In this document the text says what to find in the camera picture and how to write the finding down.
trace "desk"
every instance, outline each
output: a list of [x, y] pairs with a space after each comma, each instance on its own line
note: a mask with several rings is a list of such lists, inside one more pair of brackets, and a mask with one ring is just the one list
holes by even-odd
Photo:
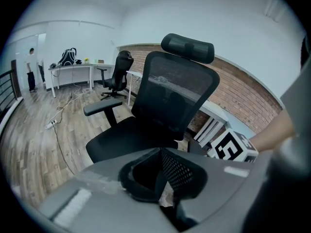
[[89, 89], [92, 90], [92, 88], [94, 87], [94, 79], [93, 79], [93, 69], [94, 67], [114, 67], [114, 65], [106, 65], [106, 64], [74, 64], [72, 66], [64, 66], [64, 67], [55, 67], [55, 68], [49, 68], [48, 71], [51, 73], [51, 84], [52, 84], [52, 93], [53, 93], [53, 97], [56, 98], [55, 95], [55, 91], [54, 91], [54, 75], [55, 72], [57, 72], [57, 74], [55, 76], [57, 76], [57, 89], [59, 89], [59, 80], [58, 80], [58, 76], [59, 76], [59, 72], [61, 70], [66, 70], [66, 69], [72, 69], [72, 68], [89, 68], [89, 80], [87, 83], [89, 83]]
[[[131, 74], [130, 89], [129, 89], [129, 95], [128, 95], [128, 104], [127, 104], [127, 105], [130, 105], [133, 76], [142, 78], [142, 74], [140, 72], [132, 72], [132, 71], [127, 71], [127, 73]], [[159, 82], [157, 80], [152, 80], [152, 82], [155, 82], [162, 86], [166, 86], [165, 83]], [[175, 87], [174, 91], [180, 92], [182, 96], [186, 96], [188, 99], [191, 99], [191, 97], [193, 96], [197, 96], [197, 94], [194, 94], [188, 91], [187, 89], [184, 89], [172, 83], [170, 83], [167, 86], [167, 88], [172, 88], [172, 87]], [[228, 118], [220, 106], [208, 100], [205, 101], [205, 103], [201, 106], [200, 111], [210, 116], [210, 118], [204, 124], [202, 129], [194, 137], [194, 140], [197, 140], [199, 144], [201, 145], [201, 147], [203, 147], [207, 142], [209, 142], [215, 136], [215, 134], [221, 129], [221, 127], [225, 123], [228, 122]]]

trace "brick wall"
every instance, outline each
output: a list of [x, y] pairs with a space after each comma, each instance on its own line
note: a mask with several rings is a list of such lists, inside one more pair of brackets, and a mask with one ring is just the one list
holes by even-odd
[[[151, 51], [163, 51], [160, 45], [134, 45], [121, 47], [120, 50], [131, 52], [134, 63], [130, 70], [141, 73], [147, 54]], [[218, 58], [207, 66], [217, 71], [220, 76], [220, 84], [208, 100], [230, 112], [255, 133], [263, 130], [281, 111], [277, 100], [261, 84], [237, 67]], [[137, 79], [133, 77], [132, 92], [135, 94], [140, 85], [140, 79]], [[189, 128], [198, 132], [207, 119], [208, 115], [199, 111]]]

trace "chair base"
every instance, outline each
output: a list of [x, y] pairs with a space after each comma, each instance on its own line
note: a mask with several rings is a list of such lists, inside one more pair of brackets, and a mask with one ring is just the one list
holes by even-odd
[[112, 92], [103, 92], [101, 93], [101, 96], [103, 97], [101, 100], [107, 99], [109, 97], [124, 97], [124, 99], [126, 99], [126, 95], [120, 94], [116, 91], [112, 91]]

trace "white desk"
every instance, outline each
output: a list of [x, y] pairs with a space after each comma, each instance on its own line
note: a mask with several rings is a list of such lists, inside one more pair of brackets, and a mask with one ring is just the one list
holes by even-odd
[[89, 88], [92, 90], [94, 87], [94, 79], [93, 79], [93, 69], [94, 67], [114, 67], [114, 65], [106, 65], [106, 64], [87, 64], [87, 63], [82, 63], [82, 64], [74, 64], [72, 66], [64, 66], [64, 67], [55, 67], [55, 68], [49, 68], [48, 71], [51, 73], [51, 84], [52, 84], [52, 93], [53, 97], [56, 98], [55, 91], [54, 91], [54, 75], [57, 73], [55, 76], [57, 76], [57, 89], [59, 89], [59, 80], [58, 76], [60, 71], [66, 70], [66, 69], [72, 69], [72, 68], [89, 68], [89, 80], [87, 83], [89, 83]]
[[[131, 74], [130, 89], [129, 89], [129, 95], [128, 95], [128, 104], [127, 104], [127, 105], [130, 105], [133, 76], [142, 78], [142, 74], [140, 72], [132, 72], [132, 71], [127, 71], [127, 73]], [[186, 96], [186, 95], [187, 95], [187, 92], [184, 91], [182, 96]], [[228, 122], [228, 118], [220, 106], [208, 100], [205, 101], [205, 103], [201, 106], [200, 111], [210, 116], [210, 118], [204, 124], [202, 129], [194, 137], [194, 140], [197, 140], [199, 144], [201, 145], [201, 147], [203, 147], [207, 142], [209, 142], [215, 136], [215, 134], [221, 129], [221, 127], [225, 123]]]

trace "black pants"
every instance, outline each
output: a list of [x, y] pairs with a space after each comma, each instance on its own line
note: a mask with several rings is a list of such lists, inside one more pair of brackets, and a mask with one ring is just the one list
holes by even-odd
[[32, 91], [35, 89], [35, 76], [33, 72], [27, 73], [28, 75], [28, 85], [29, 85], [29, 90]]
[[44, 71], [43, 71], [43, 66], [39, 66], [39, 70], [40, 70], [40, 74], [41, 74], [41, 78], [42, 78], [42, 82], [45, 82], [45, 79], [44, 79]]

